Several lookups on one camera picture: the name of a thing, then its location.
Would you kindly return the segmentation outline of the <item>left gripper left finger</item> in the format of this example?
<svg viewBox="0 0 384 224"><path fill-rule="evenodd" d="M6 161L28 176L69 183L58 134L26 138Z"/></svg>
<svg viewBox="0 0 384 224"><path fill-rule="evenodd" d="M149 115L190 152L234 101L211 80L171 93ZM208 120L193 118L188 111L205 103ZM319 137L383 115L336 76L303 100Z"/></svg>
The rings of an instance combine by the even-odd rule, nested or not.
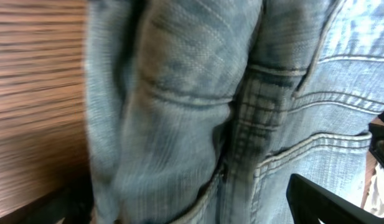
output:
<svg viewBox="0 0 384 224"><path fill-rule="evenodd" d="M89 224L93 206L91 181L78 180L26 216L20 224Z"/></svg>

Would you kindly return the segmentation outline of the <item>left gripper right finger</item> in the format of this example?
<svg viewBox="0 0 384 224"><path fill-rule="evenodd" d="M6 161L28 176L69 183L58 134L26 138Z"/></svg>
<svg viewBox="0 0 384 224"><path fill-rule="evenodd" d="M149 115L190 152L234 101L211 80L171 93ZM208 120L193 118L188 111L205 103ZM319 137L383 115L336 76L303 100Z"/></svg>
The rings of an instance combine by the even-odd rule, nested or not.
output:
<svg viewBox="0 0 384 224"><path fill-rule="evenodd" d="M366 212L299 174L291 174L286 198L294 224L384 224L384 218Z"/></svg>

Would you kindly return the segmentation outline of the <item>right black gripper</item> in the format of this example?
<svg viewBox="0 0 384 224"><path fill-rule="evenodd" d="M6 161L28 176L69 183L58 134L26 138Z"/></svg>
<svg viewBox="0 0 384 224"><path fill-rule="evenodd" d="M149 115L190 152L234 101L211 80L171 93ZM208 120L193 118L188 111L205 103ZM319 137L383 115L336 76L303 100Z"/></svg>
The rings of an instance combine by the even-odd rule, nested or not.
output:
<svg viewBox="0 0 384 224"><path fill-rule="evenodd" d="M379 115L377 120L383 124L370 123L369 131L372 133L372 143L370 153L377 160L382 168L384 168L384 112Z"/></svg>

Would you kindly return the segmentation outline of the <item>light blue denim shorts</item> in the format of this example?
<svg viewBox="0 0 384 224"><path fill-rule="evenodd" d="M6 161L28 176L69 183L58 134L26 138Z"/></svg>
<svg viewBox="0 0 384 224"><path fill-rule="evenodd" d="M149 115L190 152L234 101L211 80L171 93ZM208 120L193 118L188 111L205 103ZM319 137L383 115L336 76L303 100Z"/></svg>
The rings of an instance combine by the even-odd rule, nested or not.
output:
<svg viewBox="0 0 384 224"><path fill-rule="evenodd" d="M88 3L98 223L291 223L297 173L360 205L384 1Z"/></svg>

